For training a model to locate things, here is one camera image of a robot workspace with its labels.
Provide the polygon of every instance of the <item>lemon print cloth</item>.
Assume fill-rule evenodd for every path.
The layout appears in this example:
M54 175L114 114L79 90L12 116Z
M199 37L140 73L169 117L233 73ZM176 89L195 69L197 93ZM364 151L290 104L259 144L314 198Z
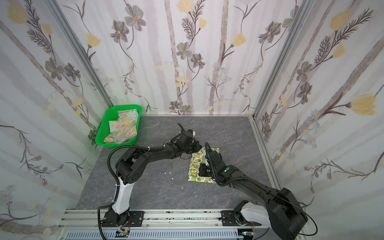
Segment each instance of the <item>lemon print cloth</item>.
M219 148L213 147L212 150L218 152ZM193 153L191 158L191 163L189 165L188 172L188 181L193 182L210 182L214 183L210 177L200 177L199 176L199 167L200 164L205 164L205 148L203 147L200 151Z

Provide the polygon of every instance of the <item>cloth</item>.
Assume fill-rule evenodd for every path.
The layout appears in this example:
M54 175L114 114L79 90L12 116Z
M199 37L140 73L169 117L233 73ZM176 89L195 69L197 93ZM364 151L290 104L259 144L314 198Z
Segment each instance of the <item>cloth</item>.
M217 147L212 147L211 149L216 152L219 151ZM205 147L196 153L192 153L191 163L189 164L188 181L215 183L211 177L199 176L200 164L205 164Z
M136 123L139 116L137 110L118 111L118 115L117 121L109 121L111 134L104 139L105 143L122 144L132 140L137 135Z

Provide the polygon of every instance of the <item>wall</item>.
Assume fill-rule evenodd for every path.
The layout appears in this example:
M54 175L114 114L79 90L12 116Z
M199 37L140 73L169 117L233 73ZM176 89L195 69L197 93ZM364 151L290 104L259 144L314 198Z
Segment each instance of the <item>wall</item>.
M58 3L115 105L177 115L251 114L301 1Z
M50 239L107 106L44 1L1 1L0 28L0 238Z
M384 238L383 22L382 1L315 1L257 116L283 186L319 226L311 239Z

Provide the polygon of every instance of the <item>plastic basket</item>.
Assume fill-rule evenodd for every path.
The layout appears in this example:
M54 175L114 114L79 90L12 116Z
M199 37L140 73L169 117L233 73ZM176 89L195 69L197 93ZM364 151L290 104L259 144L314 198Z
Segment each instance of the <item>plastic basket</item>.
M120 147L124 145L133 145L136 143L137 135L130 141L123 142L122 144L116 144L116 143L105 143L104 139L110 135L111 131L109 130L109 121L116 121L119 118L118 111L125 111L130 109L136 109L139 113L139 116L137 117L137 123L136 123L136 130L137 134L139 134L139 121L140 121L140 115L141 115L141 107L139 105L120 105L120 106L113 106L109 108L103 117L103 121L101 122L99 131L96 135L96 144L101 146L106 146L109 148L115 148Z

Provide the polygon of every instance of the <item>black cable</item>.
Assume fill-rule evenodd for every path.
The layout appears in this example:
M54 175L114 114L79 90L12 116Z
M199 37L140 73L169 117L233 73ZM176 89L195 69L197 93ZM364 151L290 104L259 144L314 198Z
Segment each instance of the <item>black cable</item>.
M269 229L270 229L270 227L268 227L268 229L265 231L265 233L263 235L261 235L260 237L255 238L253 240L256 240L256 239L259 239L259 238L263 237L268 232Z
M313 235L316 235L316 233L317 233L317 231L318 231L317 224L316 224L316 222L313 220L313 218L312 218L311 216L308 215L308 213L304 212L304 211L301 210L298 206L294 205L293 203L291 203L291 202L289 202L289 201L287 201L287 200L285 200L285 199L283 199L283 198L281 198L281 197L279 197L279 196L275 196L275 195L273 195L273 194L271 194L271 195L274 196L274 197L280 198L281 200L283 200L283 201L285 201L285 202L291 204L292 206L296 207L298 210L302 211L305 215L307 215L307 216L313 221L314 226L316 227L316 231L315 231L313 234L303 234L303 233L299 233L300 235L303 235L303 236L313 236Z
M111 157L112 155L119 149L122 149L122 148L126 148L126 147L134 147L134 148L138 148L138 149L142 149L142 150L146 150L146 151L157 151L157 150L161 150L161 149L164 149L165 146L162 146L162 147L154 147L154 148L150 148L150 147L141 147L141 146L135 146L135 145L129 145L129 146L120 146L120 147L117 147L115 149L113 149L109 155L108 155L108 158L107 158L107 167L108 167L108 170L109 172L112 174L113 178L116 180L116 193L115 193L115 197L113 198L113 201L108 204L108 205L104 205L104 206L100 206L97 208L97 220L98 220L98 227L99 227L99 232L100 232L100 235L101 235L101 238L103 240L107 240L103 234L103 231L101 230L101 220L100 220L100 209L105 209L107 207L111 207L117 200L118 196L119 196L119 190L120 190L120 182L119 182L119 178L116 176L116 174L113 172L113 169L111 167Z
M266 192L266 190L264 190L262 187L260 187L259 185L257 185L257 184L254 183L253 181L250 181L250 180L248 180L248 181L251 182L251 183L253 183L253 184L255 184L258 188L260 188L260 189L262 189L263 191ZM314 223L314 225L315 225L315 227L316 227L316 231L315 231L313 234L303 234L303 233L299 233L300 235L303 235L303 236L313 236L313 235L316 235L316 234L317 234L317 232L318 232L317 224L316 224L316 222L313 220L313 218L312 218L311 216L308 215L308 213L306 213L306 212L304 212L303 210L301 210L301 208L298 207L298 206L296 206L295 204L293 204L293 203L291 203L291 202L289 202L289 201L287 201L287 200L285 200L285 199L283 199L283 198L281 198L281 197L279 197L279 196L276 196L276 195L271 194L271 193L269 193L269 194L272 195L272 196L274 196L274 197L277 197L277 198L279 198L279 199L281 199L281 200L283 200L283 201L285 201L285 202L287 202L287 203L289 203L289 204L291 204L291 205L294 206L294 207L296 207L298 210L302 211L305 215L307 215L307 216L313 221L313 223Z
M209 160L209 165L211 166L212 175L214 176L215 182L217 183L217 185L219 185L220 187L224 187L224 186L228 185L229 183L236 181L236 180L248 180L248 178L246 178L246 177L236 177L234 179L231 179L231 180L228 180L224 183L221 183L219 181L217 175L216 175L214 163L213 163L211 157L209 156L207 149L211 150L209 144L207 142L205 142L205 152L207 153L206 158Z
M260 189L262 189L263 191L266 192L265 189L263 189L262 187L260 187L259 185L257 185L256 183L254 183L253 181L249 180L249 179L246 178L246 177L238 177L238 178L231 179L231 180L229 180L229 181L227 181L227 182L225 182L225 183L223 183L223 184L220 183L219 180L218 180L218 177L217 177L217 175L216 175L216 173L215 173L215 169L214 169L213 161L212 161L211 157L209 156L209 154L208 154L208 150L207 150L207 149L210 149L210 146L209 146L209 144L208 144L207 142L205 142L205 152L207 153L206 158L209 160L209 163L210 163L210 165L211 165L212 175L214 176L214 178L215 178L215 180L216 180L216 183L217 183L219 186L224 187L225 185L227 185L227 184L229 184L229 183L231 183L231 182L233 182L233 181L235 181L235 180L247 180L247 181L253 183L254 185L256 185L258 188L260 188ZM301 210L300 207L294 205L293 203L291 203L291 202L289 202L289 201L287 201L287 200L285 200L285 199L283 199L283 198L281 198L281 197L279 197L279 196L276 196L276 195L271 194L271 193L268 193L268 194L270 194L270 195L272 195L272 196L274 196L274 197L280 198L281 200L283 200L283 201L285 201L285 202L291 204L292 206L296 207L298 210L302 211L305 215L307 215L307 216L313 221L313 223L314 223L314 225L315 225L315 227L316 227L316 231L315 231L315 233L313 233L313 234L302 234L302 233L299 233L300 235L303 235L303 236L313 236L313 235L316 235L316 234L317 234L317 232L318 232L317 224L316 224L316 222L313 220L313 218L312 218L311 216L308 215L308 213L304 212L303 210Z

